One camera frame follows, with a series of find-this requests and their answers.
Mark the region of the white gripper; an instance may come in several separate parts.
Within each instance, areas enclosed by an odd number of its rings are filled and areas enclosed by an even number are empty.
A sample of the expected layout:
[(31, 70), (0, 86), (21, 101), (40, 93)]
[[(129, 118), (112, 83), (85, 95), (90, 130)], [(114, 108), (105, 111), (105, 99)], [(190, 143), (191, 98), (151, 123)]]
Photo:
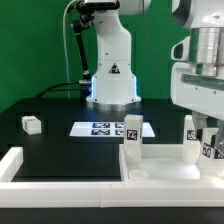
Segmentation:
[(215, 147), (224, 150), (224, 77), (206, 77), (195, 73), (196, 67), (177, 62), (171, 72), (171, 99), (176, 105), (192, 110), (196, 138), (202, 139), (207, 116), (217, 122)]

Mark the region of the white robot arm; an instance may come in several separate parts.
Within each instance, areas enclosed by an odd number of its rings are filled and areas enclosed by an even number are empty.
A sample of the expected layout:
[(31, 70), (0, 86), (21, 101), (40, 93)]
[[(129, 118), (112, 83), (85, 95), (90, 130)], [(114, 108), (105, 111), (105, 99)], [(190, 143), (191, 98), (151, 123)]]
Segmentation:
[[(81, 25), (97, 33), (98, 67), (87, 102), (106, 109), (140, 101), (131, 71), (131, 35), (122, 15), (144, 13), (152, 0), (81, 0)], [(173, 46), (171, 99), (194, 113), (195, 127), (204, 115), (221, 122), (215, 147), (224, 149), (224, 0), (171, 0), (171, 15), (190, 35)]]

